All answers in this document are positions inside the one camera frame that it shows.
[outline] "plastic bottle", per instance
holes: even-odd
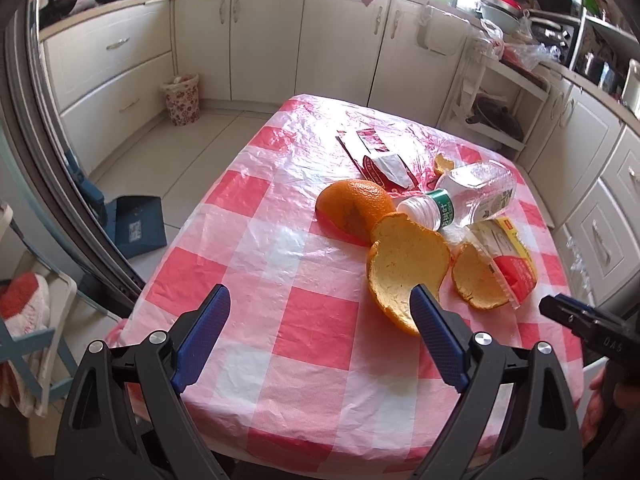
[[[465,226],[495,218],[511,202],[516,177],[499,162],[476,162],[443,174],[434,191],[412,196],[398,211],[427,229]]]

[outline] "plastic tablecloth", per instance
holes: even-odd
[[[425,188],[437,153],[457,164],[499,160],[514,171],[507,215],[536,264],[535,290],[518,309],[478,312],[448,276],[440,300],[502,344],[548,341],[574,401],[582,394],[579,341],[537,309],[543,296],[569,293],[558,252],[510,161],[434,128],[303,95],[286,102],[214,183],[122,331],[111,334],[119,345],[137,344],[196,309],[217,283],[228,287],[228,322],[200,379],[182,395],[213,450],[316,478],[405,479],[458,399],[421,339],[397,329],[369,297],[368,248],[327,234],[315,218],[316,197],[328,184],[360,177],[337,133],[367,128]],[[503,390],[480,453],[495,442],[507,399]],[[140,400],[134,409],[144,413]]]

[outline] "metal screw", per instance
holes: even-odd
[[[479,332],[475,337],[476,343],[482,346],[487,346],[491,344],[493,338],[487,332]]]
[[[538,343],[538,351],[541,354],[551,354],[551,351],[553,349],[551,348],[551,345],[545,341],[541,341],[540,343]]]
[[[164,343],[166,341],[166,333],[161,332],[153,332],[152,335],[149,336],[149,342],[152,345],[159,345],[160,343]]]
[[[89,352],[91,352],[92,354],[97,354],[103,348],[104,348],[104,345],[102,344],[102,341],[93,341],[89,345]]]

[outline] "checkered tablecloth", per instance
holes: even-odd
[[[397,329],[372,302],[367,248],[328,237],[314,217],[328,184],[360,176],[335,138],[348,128],[374,128],[405,160],[431,164],[443,153],[457,164],[492,158],[513,168],[518,187],[507,214],[536,264],[535,291],[517,310],[477,312],[448,276],[440,299],[502,344],[550,342],[578,400],[579,341],[537,309],[543,296],[569,292],[566,279],[513,165],[433,128],[312,96],[285,103],[212,186],[113,335],[118,343],[168,330],[223,283],[232,298],[229,320],[197,384],[182,396],[211,449],[317,478],[408,478],[458,395],[421,339]],[[424,173],[412,170],[418,179]],[[481,450],[498,435],[506,399],[496,403]]]

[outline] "trash can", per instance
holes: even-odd
[[[200,118],[198,74],[171,78],[160,85],[166,96],[166,108],[175,126],[185,126]]]

